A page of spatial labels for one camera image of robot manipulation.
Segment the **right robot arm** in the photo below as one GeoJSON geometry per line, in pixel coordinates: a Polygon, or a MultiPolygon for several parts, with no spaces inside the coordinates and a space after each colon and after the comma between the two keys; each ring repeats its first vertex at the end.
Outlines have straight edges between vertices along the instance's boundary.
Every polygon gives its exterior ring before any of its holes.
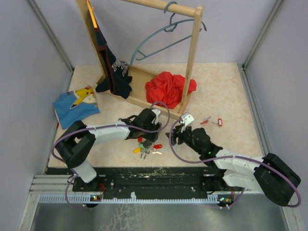
{"type": "Polygon", "coordinates": [[[284,207],[299,207],[302,203],[298,186],[301,178],[276,154],[265,157],[248,157],[230,152],[215,145],[204,128],[172,126],[166,133],[171,149],[176,144],[186,144],[199,155],[198,161],[189,161],[173,154],[189,164],[205,164],[223,171],[215,178],[215,185],[224,191],[240,187],[263,193],[271,202],[284,207]]]}

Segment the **grey key organiser plate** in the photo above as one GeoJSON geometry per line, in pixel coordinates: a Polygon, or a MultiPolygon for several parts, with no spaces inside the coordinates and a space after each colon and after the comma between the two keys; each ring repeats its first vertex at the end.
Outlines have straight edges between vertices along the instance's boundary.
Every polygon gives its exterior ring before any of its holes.
{"type": "Polygon", "coordinates": [[[146,140],[146,141],[142,142],[141,144],[142,144],[143,149],[148,149],[152,146],[153,142],[146,140]]]}

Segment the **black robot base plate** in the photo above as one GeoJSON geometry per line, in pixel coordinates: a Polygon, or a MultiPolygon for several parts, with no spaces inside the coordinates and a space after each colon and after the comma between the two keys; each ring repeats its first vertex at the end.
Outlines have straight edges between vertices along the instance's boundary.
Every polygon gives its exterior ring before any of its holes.
{"type": "Polygon", "coordinates": [[[98,178],[73,181],[74,192],[94,192],[103,199],[139,200],[206,199],[208,195],[241,192],[222,179],[223,170],[214,167],[97,167],[98,178]]]}

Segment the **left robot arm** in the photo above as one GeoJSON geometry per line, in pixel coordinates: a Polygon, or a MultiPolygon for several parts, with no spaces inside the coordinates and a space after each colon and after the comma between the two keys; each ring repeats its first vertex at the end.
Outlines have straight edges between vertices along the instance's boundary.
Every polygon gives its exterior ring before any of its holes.
{"type": "Polygon", "coordinates": [[[57,150],[66,166],[83,180],[84,187],[94,191],[99,188],[100,179],[87,160],[92,147],[107,141],[139,137],[154,142],[162,126],[158,122],[160,115],[160,110],[146,108],[137,116],[132,115],[113,124],[98,127],[77,121],[55,142],[53,150],[57,150]]]}

